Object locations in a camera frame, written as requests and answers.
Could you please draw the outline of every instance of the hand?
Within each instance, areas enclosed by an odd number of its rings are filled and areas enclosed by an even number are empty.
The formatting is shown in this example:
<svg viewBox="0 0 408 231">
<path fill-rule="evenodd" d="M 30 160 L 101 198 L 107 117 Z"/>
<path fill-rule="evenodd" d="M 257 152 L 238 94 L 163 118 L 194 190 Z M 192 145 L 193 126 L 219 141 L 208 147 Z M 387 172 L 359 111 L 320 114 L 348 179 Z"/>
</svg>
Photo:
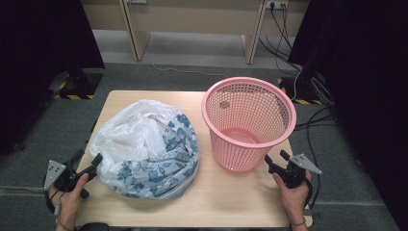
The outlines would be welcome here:
<svg viewBox="0 0 408 231">
<path fill-rule="evenodd" d="M 285 186 L 285 182 L 277 173 L 273 173 L 272 175 L 280 189 L 282 203 L 286 209 L 288 219 L 291 223 L 303 222 L 303 210 L 309 191 L 306 182 L 303 181 L 300 186 L 295 189 L 288 189 Z M 312 175 L 309 170 L 306 170 L 306 177 L 309 179 L 309 181 L 312 179 Z"/>
<path fill-rule="evenodd" d="M 74 230 L 76 218 L 78 216 L 78 210 L 82 200 L 81 190 L 87 184 L 88 178 L 89 176 L 87 173 L 83 174 L 78 180 L 77 185 L 72 192 L 57 192 L 52 198 L 54 207 L 57 206 L 58 200 L 61 199 L 61 210 L 58 216 L 59 223 L 57 224 L 56 231 L 66 231 L 66 228 L 68 230 Z M 51 197 L 56 191 L 57 189 L 53 186 L 49 191 L 49 196 Z"/>
</svg>

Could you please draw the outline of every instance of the pink plastic basket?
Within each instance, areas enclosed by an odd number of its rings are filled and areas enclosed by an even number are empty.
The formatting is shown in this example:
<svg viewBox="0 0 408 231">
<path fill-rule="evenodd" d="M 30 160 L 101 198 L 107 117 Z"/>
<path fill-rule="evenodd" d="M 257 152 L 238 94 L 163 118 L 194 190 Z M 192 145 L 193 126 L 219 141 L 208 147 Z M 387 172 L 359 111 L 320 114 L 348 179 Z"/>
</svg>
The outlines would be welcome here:
<svg viewBox="0 0 408 231">
<path fill-rule="evenodd" d="M 233 172 L 253 169 L 293 131 L 296 113 L 276 86 L 233 77 L 210 87 L 202 101 L 216 162 Z"/>
</svg>

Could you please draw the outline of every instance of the patterned fabric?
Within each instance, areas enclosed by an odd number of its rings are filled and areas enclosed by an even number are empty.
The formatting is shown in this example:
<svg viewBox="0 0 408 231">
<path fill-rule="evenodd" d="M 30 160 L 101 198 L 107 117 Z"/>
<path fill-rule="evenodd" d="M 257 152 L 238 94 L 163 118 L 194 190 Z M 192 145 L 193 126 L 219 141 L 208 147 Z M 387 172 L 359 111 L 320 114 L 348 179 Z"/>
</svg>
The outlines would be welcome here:
<svg viewBox="0 0 408 231">
<path fill-rule="evenodd" d="M 124 196 L 151 199 L 181 196 L 199 158 L 189 119 L 154 100 L 141 100 L 104 124 L 90 146 L 92 157 L 98 153 L 103 183 Z"/>
</svg>

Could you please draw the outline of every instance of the white plastic bag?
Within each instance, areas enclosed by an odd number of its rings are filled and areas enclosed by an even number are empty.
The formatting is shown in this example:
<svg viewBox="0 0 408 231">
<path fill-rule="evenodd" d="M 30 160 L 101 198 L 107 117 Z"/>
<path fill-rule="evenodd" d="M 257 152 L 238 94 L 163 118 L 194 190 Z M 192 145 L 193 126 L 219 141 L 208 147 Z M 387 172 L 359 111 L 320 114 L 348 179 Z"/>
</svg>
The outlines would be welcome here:
<svg viewBox="0 0 408 231">
<path fill-rule="evenodd" d="M 174 199 L 190 185 L 198 144 L 187 117 L 173 106 L 141 100 L 107 121 L 90 144 L 103 156 L 99 179 L 134 198 Z"/>
</svg>

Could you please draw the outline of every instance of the basket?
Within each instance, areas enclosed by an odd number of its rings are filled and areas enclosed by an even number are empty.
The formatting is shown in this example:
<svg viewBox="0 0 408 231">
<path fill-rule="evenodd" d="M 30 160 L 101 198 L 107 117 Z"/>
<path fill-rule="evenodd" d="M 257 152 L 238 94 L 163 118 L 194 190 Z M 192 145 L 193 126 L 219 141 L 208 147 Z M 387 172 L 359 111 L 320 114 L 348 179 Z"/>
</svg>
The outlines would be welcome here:
<svg viewBox="0 0 408 231">
<path fill-rule="evenodd" d="M 216 162 L 233 172 L 257 166 L 296 123 L 289 97 L 276 86 L 250 77 L 214 84 L 205 93 L 201 109 Z"/>
</svg>

